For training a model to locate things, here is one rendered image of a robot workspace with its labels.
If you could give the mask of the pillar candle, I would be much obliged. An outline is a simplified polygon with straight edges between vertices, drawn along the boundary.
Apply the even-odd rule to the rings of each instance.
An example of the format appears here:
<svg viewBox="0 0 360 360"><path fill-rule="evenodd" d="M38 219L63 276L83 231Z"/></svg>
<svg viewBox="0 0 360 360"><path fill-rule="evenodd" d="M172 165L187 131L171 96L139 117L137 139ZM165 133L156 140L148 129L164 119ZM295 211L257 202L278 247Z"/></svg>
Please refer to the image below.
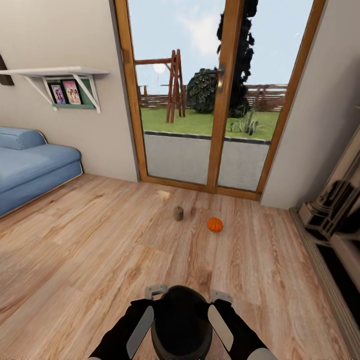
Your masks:
<svg viewBox="0 0 360 360"><path fill-rule="evenodd" d="M173 210L173 216L176 221L184 219L184 209L181 206L176 206Z"/></svg>

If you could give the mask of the cauldron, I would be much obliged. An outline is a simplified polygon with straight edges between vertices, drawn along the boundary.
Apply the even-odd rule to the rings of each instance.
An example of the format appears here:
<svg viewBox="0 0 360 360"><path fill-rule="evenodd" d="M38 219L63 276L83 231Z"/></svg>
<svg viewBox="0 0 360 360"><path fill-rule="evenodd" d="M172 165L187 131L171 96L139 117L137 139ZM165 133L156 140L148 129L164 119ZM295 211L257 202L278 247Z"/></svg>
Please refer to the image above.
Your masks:
<svg viewBox="0 0 360 360"><path fill-rule="evenodd" d="M162 294L169 302L165 316L155 318L151 340L159 360L205 360L213 337L213 326L194 312L194 304L207 302L197 291L175 285Z"/></svg>

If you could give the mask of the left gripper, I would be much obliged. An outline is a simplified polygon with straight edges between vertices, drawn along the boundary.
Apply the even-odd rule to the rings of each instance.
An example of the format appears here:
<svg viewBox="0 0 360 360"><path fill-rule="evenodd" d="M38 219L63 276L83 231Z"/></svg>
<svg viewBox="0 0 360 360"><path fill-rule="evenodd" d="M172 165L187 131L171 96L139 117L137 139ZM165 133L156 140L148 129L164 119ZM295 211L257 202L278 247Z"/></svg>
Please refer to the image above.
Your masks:
<svg viewBox="0 0 360 360"><path fill-rule="evenodd" d="M155 319L166 316L167 311L170 310L169 301L165 302L164 298L159 300L149 300L148 302L153 306Z"/></svg>

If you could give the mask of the pumpkin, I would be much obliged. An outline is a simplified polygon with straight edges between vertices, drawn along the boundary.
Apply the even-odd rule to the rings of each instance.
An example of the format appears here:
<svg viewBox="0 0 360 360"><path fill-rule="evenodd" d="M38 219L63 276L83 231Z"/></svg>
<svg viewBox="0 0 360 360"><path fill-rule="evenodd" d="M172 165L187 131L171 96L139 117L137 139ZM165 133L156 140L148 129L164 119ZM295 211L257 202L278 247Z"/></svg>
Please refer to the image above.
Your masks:
<svg viewBox="0 0 360 360"><path fill-rule="evenodd" d="M223 222L217 217L212 217L208 220L207 227L213 232L220 232L223 229Z"/></svg>

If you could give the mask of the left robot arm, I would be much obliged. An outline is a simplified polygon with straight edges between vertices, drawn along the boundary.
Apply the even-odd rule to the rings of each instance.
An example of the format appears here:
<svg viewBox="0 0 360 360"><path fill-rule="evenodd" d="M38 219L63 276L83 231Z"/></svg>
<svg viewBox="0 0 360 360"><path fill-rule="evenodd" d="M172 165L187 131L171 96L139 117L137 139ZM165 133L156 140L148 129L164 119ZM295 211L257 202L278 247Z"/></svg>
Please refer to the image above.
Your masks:
<svg viewBox="0 0 360 360"><path fill-rule="evenodd" d="M87 360L133 360L154 319L166 316L170 310L169 301L153 297L168 290L163 283L146 287L144 299L130 302L125 316L104 335Z"/></svg>

